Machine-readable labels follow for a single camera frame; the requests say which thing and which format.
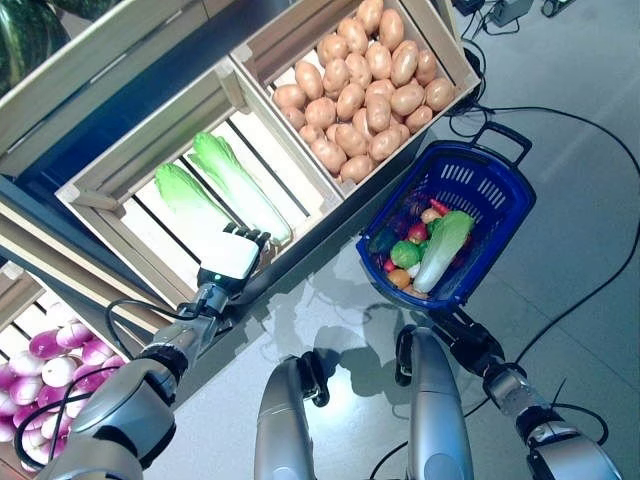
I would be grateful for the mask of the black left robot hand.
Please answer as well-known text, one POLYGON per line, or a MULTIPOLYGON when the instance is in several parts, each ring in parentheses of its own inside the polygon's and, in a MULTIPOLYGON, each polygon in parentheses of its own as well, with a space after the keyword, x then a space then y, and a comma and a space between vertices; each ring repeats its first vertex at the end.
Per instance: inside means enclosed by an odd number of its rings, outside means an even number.
POLYGON ((238 298, 257 269, 270 237, 269 232, 249 230, 235 223, 227 224, 223 230, 206 232, 196 243, 200 258, 198 288, 213 286, 229 300, 238 298))

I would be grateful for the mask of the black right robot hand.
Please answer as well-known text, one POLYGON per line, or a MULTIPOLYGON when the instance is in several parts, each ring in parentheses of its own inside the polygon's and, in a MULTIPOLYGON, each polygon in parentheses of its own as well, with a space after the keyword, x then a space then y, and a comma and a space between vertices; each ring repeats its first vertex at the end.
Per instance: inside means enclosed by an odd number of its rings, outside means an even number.
POLYGON ((486 371, 505 361, 500 343, 461 308, 429 312, 434 332, 448 346, 457 362, 470 373, 483 377, 486 371))

